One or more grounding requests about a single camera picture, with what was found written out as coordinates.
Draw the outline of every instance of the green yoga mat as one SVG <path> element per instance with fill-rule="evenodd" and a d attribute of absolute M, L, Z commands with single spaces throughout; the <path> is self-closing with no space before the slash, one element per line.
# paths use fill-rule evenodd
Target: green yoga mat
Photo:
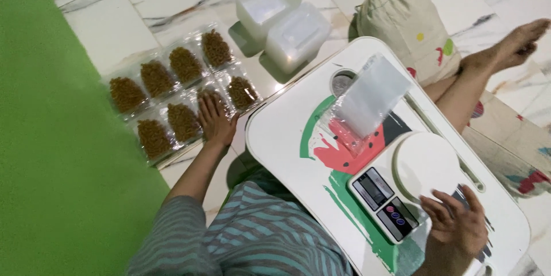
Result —
<path fill-rule="evenodd" d="M 0 275 L 119 275 L 168 186 L 53 0 L 0 4 Z"/>

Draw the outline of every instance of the white plastic container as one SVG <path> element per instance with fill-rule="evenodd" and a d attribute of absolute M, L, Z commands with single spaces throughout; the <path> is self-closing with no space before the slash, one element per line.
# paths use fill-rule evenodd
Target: white plastic container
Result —
<path fill-rule="evenodd" d="M 311 3 L 290 12 L 268 32 L 265 52 L 290 74 L 316 54 L 331 33 L 331 24 Z"/>
<path fill-rule="evenodd" d="M 235 0 L 238 19 L 252 38 L 264 46 L 270 27 L 302 0 Z"/>

